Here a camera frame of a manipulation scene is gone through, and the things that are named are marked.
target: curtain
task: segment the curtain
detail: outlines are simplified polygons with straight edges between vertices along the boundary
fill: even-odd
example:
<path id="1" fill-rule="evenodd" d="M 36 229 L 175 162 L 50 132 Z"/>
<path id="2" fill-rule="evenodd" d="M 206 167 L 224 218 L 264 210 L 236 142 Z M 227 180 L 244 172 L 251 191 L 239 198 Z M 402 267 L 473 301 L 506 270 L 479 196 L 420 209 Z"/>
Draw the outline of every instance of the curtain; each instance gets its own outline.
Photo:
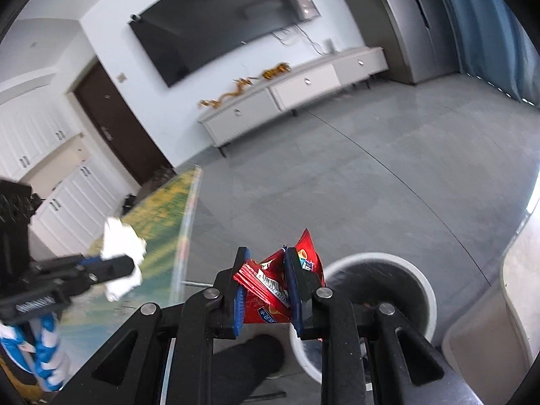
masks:
<path id="1" fill-rule="evenodd" d="M 445 0 L 461 72 L 540 107 L 540 56 L 503 0 Z"/>

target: brown door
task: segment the brown door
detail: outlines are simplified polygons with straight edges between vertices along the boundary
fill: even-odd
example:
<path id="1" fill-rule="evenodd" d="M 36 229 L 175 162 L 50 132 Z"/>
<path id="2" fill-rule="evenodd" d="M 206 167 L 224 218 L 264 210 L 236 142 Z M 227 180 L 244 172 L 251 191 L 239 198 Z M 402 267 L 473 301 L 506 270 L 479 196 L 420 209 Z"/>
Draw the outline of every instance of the brown door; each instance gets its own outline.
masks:
<path id="1" fill-rule="evenodd" d="M 161 167 L 171 167 L 98 62 L 75 89 L 94 126 L 139 184 Z"/>

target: trash bin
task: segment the trash bin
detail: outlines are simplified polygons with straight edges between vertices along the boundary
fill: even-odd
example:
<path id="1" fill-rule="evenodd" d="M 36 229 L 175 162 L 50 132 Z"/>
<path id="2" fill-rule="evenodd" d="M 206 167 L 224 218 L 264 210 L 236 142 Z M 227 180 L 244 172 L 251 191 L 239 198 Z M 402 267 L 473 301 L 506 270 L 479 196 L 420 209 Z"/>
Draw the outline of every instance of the trash bin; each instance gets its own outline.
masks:
<path id="1" fill-rule="evenodd" d="M 433 338 L 437 323 L 435 293 L 420 270 L 405 259 L 385 253 L 354 254 L 326 267 L 324 274 L 326 286 L 352 303 L 391 303 L 428 341 Z M 301 341 L 292 324 L 290 335 L 296 360 L 321 383 L 322 343 Z"/>

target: door handle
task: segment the door handle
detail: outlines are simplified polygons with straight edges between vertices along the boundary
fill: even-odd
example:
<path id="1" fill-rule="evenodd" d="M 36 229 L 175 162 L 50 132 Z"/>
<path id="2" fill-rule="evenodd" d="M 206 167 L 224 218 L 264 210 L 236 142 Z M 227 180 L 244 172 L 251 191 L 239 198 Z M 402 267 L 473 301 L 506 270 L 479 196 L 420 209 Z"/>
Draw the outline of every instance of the door handle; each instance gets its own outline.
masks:
<path id="1" fill-rule="evenodd" d="M 101 126 L 101 130 L 102 130 L 103 135 L 105 136 L 105 138 L 106 138 L 108 141 L 112 141 L 112 135 L 111 135 L 111 133 L 109 132 L 109 130 L 108 130 L 105 126 Z"/>

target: barcode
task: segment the barcode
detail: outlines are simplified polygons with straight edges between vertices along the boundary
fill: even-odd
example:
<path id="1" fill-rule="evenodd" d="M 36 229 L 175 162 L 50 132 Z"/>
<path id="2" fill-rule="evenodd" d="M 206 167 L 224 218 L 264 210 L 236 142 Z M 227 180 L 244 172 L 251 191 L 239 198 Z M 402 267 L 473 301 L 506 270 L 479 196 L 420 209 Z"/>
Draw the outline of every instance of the barcode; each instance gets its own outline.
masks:
<path id="1" fill-rule="evenodd" d="M 263 271 L 260 269 L 257 271 L 258 280 L 268 288 L 268 290 L 274 294 L 285 306 L 289 307 L 289 294 L 287 291 L 282 289 L 275 280 L 272 280 L 270 277 L 266 276 Z"/>

